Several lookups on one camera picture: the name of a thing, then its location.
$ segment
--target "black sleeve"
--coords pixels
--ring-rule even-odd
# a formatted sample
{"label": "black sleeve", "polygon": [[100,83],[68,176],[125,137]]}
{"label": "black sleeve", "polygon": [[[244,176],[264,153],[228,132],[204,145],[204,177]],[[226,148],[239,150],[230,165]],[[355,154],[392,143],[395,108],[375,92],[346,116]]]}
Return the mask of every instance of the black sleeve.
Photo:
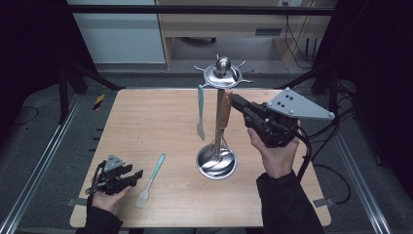
{"label": "black sleeve", "polygon": [[264,233],[324,233],[316,211],[294,172],[280,178],[261,175],[257,181]]}
{"label": "black sleeve", "polygon": [[108,211],[91,207],[85,227],[79,228],[76,234],[117,234],[122,221]]}

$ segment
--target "round metal base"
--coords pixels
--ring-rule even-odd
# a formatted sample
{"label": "round metal base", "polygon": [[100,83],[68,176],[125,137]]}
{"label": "round metal base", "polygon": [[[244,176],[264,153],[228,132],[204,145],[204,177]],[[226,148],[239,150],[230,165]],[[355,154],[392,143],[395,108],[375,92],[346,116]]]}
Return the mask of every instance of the round metal base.
{"label": "round metal base", "polygon": [[214,144],[201,149],[197,155],[197,168],[202,175],[211,179],[224,179],[232,175],[238,165],[237,155],[229,147],[219,150],[219,156],[214,153]]}

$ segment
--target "wire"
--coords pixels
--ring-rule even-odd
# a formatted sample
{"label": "wire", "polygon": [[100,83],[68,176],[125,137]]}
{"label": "wire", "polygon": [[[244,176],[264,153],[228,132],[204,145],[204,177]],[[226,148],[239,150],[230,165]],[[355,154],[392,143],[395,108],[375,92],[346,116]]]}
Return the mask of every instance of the wire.
{"label": "wire", "polygon": [[34,116],[31,118],[31,119],[29,119],[29,120],[27,120],[27,121],[25,121],[25,122],[22,122],[22,123],[16,123],[16,124],[14,124],[13,126],[20,126],[20,125],[25,125],[25,124],[27,124],[27,123],[30,123],[31,121],[33,121],[38,115],[39,115],[39,109],[38,108],[36,108],[36,107],[34,107],[34,106],[25,106],[25,107],[23,107],[22,109],[34,109],[35,111],[36,111],[36,114],[34,114]]}
{"label": "wire", "polygon": [[347,180],[346,180],[340,173],[338,173],[337,171],[335,171],[334,169],[332,169],[332,168],[330,168],[330,167],[327,167],[326,165],[313,164],[313,166],[314,166],[314,167],[324,168],[324,169],[327,169],[327,170],[335,173],[337,176],[339,176],[339,177],[343,180],[344,183],[346,183],[347,191],[348,191],[346,198],[345,198],[343,201],[335,202],[335,204],[337,204],[337,205],[346,204],[346,203],[350,200],[350,198],[351,198],[351,196],[352,196],[352,188],[351,188],[350,184],[347,182]]}
{"label": "wire", "polygon": [[[345,116],[345,115],[341,116],[337,123],[331,123],[331,124],[327,125],[324,129],[322,129],[322,130],[320,130],[319,132],[317,132],[317,133],[315,134],[316,136],[312,136],[311,138],[319,137],[321,134],[323,134],[324,132],[327,132],[327,131],[328,131],[329,129],[331,129],[332,127],[337,127],[337,128],[339,128],[339,125],[337,125],[338,123],[341,123],[341,122],[346,121],[350,116],[353,116],[353,114],[355,113],[355,111],[354,111],[353,108],[352,108],[352,109],[349,109],[347,112],[348,112],[348,113],[346,113],[347,116]],[[319,142],[324,142],[324,141],[326,141],[326,139],[323,139],[323,140],[313,140],[313,141],[310,141],[310,143],[319,143]]]}
{"label": "wire", "polygon": [[345,100],[345,99],[352,99],[352,97],[350,97],[350,96],[341,97],[340,99],[337,100],[337,104],[340,104],[340,102]]}
{"label": "wire", "polygon": [[311,65],[314,64],[316,60],[316,50],[317,50],[317,39],[315,39],[314,45],[313,45],[313,54],[309,56],[308,53],[308,48],[309,48],[309,41],[310,39],[307,38],[307,44],[306,44],[306,59],[311,63]]}
{"label": "wire", "polygon": [[105,164],[106,164],[106,161],[103,160],[103,162],[101,162],[99,165],[97,165],[97,168],[94,171],[94,178],[92,179],[92,186],[85,191],[86,194],[93,196],[95,194],[95,192],[97,191],[97,187],[94,187],[97,183],[97,180],[98,180],[97,174],[99,173],[100,169],[103,170],[103,167],[105,166]]}
{"label": "wire", "polygon": [[[303,177],[303,174],[306,172],[307,167],[309,166],[309,164],[311,162],[311,158],[312,158],[311,155],[312,155],[312,150],[313,149],[312,149],[311,144],[309,143],[309,141],[306,138],[307,134],[298,125],[295,126],[292,130],[285,127],[285,126],[283,126],[283,125],[278,125],[277,123],[274,123],[274,126],[277,126],[277,128],[279,128],[279,130],[283,131],[284,133],[286,133],[288,135],[295,136],[295,137],[299,138],[307,146],[306,156],[304,156],[304,161],[301,164],[300,170],[298,171],[298,174],[297,174],[298,181],[301,181],[301,178]],[[298,130],[303,131],[302,133],[304,135],[302,136],[301,134],[299,134]]]}
{"label": "wire", "polygon": [[313,138],[319,137],[319,136],[322,135],[323,133],[327,132],[328,130],[330,130],[331,128],[333,128],[334,126],[336,126],[337,124],[345,121],[345,120],[349,117],[349,116],[346,116],[346,115],[349,115],[349,114],[350,114],[350,116],[351,116],[351,115],[354,113],[354,111],[355,111],[355,109],[354,109],[353,107],[350,107],[349,109],[347,109],[347,110],[344,111],[342,114],[340,114],[339,116],[336,117],[336,118],[338,119],[337,122],[333,122],[333,123],[325,126],[324,128],[322,128],[322,129],[319,130],[318,132],[316,132],[316,133],[308,136],[308,139],[313,139]]}
{"label": "wire", "polygon": [[292,55],[292,57],[294,58],[294,61],[295,61],[295,63],[297,64],[298,67],[303,68],[303,69],[311,69],[311,68],[312,68],[311,66],[310,66],[310,67],[301,66],[301,65],[298,63],[297,58],[295,57],[295,55],[294,55],[294,53],[292,52],[291,48],[289,48],[288,42],[287,42],[287,40],[286,40],[286,34],[287,34],[288,29],[289,29],[289,23],[288,23],[288,16],[285,16],[285,17],[286,17],[286,26],[285,26],[286,32],[285,32],[284,40],[285,40],[285,45],[286,45],[286,47],[288,48],[289,52],[291,53],[291,55]]}
{"label": "wire", "polygon": [[[287,3],[287,2],[282,3],[282,5],[285,6],[285,7],[288,7],[288,3]],[[297,40],[295,39],[294,35],[292,34],[291,28],[289,27],[288,15],[285,16],[285,23],[286,23],[286,25],[285,25],[285,34],[284,34],[285,45],[286,45],[286,47],[288,48],[288,50],[291,52],[291,55],[292,55],[292,57],[294,58],[295,63],[296,63],[297,66],[300,67],[300,68],[304,68],[304,69],[311,69],[311,68],[313,68],[313,63],[314,63],[314,61],[311,62],[311,61],[309,61],[306,57],[303,56],[303,53],[302,53],[301,50],[300,50],[300,47],[299,47],[299,45],[298,45],[298,42],[297,42]],[[298,52],[299,52],[300,55],[301,55],[301,58],[303,58],[303,60],[304,60],[306,63],[308,63],[308,64],[310,65],[310,67],[304,67],[304,66],[301,66],[301,65],[298,63],[295,55],[293,54],[293,52],[292,52],[291,48],[289,47],[288,42],[287,42],[287,40],[286,40],[286,34],[287,34],[287,32],[289,32],[289,34],[291,35],[291,38],[293,39],[293,41],[294,41],[294,43],[295,43],[295,46],[296,46]],[[315,52],[316,52],[316,48],[313,48],[313,55],[315,54]]]}
{"label": "wire", "polygon": [[333,129],[331,134],[328,136],[328,138],[322,143],[322,145],[319,147],[319,149],[313,155],[313,158],[311,159],[312,162],[316,159],[317,155],[319,155],[319,153],[327,145],[327,143],[338,133],[338,129],[339,129],[339,127],[335,126],[335,128]]}
{"label": "wire", "polygon": [[306,131],[305,131],[303,128],[301,128],[300,126],[298,126],[298,129],[301,131],[301,133],[303,133],[303,135],[304,135],[305,138],[308,138],[308,135],[307,135]]}

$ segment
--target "person's left hand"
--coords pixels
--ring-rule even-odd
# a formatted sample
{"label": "person's left hand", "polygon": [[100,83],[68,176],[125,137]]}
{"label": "person's left hand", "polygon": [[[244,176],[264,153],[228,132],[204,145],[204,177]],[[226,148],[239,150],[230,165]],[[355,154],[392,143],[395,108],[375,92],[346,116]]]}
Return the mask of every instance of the person's left hand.
{"label": "person's left hand", "polygon": [[128,186],[120,193],[113,195],[107,195],[102,191],[97,190],[94,194],[94,199],[92,200],[92,206],[103,209],[113,214],[119,201],[124,198],[130,190],[131,186]]}

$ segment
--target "wooden table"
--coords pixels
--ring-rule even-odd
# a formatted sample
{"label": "wooden table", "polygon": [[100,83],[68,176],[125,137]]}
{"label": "wooden table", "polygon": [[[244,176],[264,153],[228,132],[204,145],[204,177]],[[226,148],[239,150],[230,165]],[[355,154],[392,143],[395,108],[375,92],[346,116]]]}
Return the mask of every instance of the wooden table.
{"label": "wooden table", "polygon": [[[275,90],[238,90],[250,101],[273,98]],[[79,197],[91,186],[97,164],[109,154],[133,164],[132,173],[143,177],[118,207],[123,227],[225,227],[262,226],[261,203],[255,181],[264,172],[258,151],[250,144],[242,113],[232,109],[225,130],[228,145],[238,156],[233,175],[223,180],[204,177],[196,168],[198,152],[214,139],[215,89],[205,89],[206,140],[197,134],[197,90],[122,90],[117,95]],[[305,155],[300,143],[294,162],[298,172]],[[167,158],[152,184],[144,209],[134,205],[162,153]],[[314,168],[309,166],[302,185],[310,201],[322,198]],[[327,207],[316,208],[322,225],[331,221]],[[86,208],[76,206],[70,224],[85,225]]]}

